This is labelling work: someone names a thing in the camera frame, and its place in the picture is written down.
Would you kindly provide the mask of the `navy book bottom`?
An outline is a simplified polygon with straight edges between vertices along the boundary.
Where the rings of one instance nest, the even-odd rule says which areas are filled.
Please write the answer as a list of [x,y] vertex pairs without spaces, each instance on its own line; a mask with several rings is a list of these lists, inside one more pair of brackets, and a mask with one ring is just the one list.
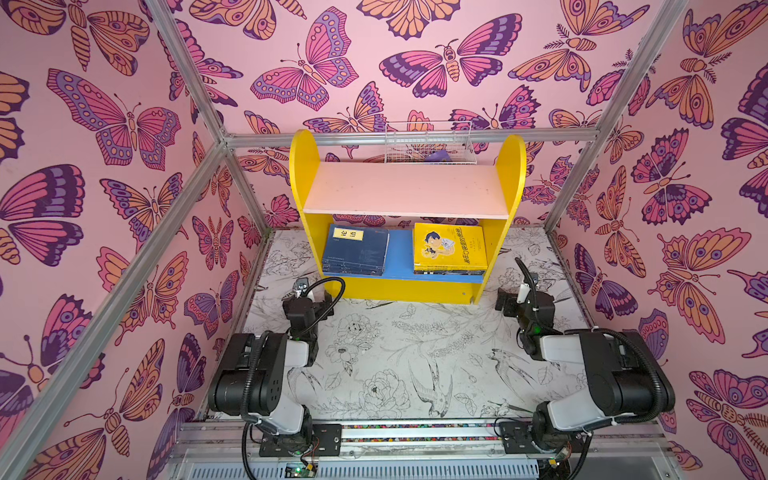
[[389,245],[389,231],[332,224],[322,256],[326,274],[382,276]]

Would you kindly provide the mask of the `yellow cartoon book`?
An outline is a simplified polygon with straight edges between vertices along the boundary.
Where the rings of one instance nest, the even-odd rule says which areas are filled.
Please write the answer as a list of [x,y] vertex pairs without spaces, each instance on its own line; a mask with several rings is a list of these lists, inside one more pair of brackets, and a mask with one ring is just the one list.
[[412,233],[416,274],[483,275],[488,268],[480,226],[416,223]]

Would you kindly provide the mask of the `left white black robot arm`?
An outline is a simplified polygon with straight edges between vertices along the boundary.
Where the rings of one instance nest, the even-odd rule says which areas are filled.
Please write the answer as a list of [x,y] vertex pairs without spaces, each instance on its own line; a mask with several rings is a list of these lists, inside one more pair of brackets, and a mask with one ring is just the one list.
[[288,321],[285,332],[231,337],[207,394],[208,408],[244,422],[244,439],[257,429],[260,452],[294,456],[315,453],[325,440],[315,432],[308,408],[283,392],[291,372],[314,364],[319,350],[319,324],[334,314],[346,290],[343,278],[314,283],[296,280],[282,299]]

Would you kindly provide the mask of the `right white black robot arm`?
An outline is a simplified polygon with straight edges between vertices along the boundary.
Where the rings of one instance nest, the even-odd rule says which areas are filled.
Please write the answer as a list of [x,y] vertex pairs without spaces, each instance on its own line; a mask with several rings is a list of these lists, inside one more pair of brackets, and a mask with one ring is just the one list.
[[534,410],[529,436],[540,451],[558,450],[580,433],[646,423],[675,408],[676,395],[662,367],[636,330],[606,328],[559,331],[554,297],[517,257],[523,275],[516,293],[498,291],[496,309],[518,321],[518,339],[536,361],[584,368],[586,386]]

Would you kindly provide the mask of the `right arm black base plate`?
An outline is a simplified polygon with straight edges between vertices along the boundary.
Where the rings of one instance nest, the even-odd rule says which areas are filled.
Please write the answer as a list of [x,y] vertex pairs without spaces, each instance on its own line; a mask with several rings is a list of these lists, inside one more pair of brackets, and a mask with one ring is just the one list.
[[507,454],[568,456],[584,450],[580,433],[547,435],[536,442],[532,423],[516,418],[500,418],[494,424],[494,432],[502,441]]

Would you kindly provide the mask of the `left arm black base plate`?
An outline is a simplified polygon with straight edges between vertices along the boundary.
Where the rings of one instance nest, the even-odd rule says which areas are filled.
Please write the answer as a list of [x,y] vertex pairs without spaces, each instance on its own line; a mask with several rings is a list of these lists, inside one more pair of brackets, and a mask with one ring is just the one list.
[[298,433],[271,436],[265,434],[259,456],[266,457],[318,457],[340,455],[341,424],[304,425]]

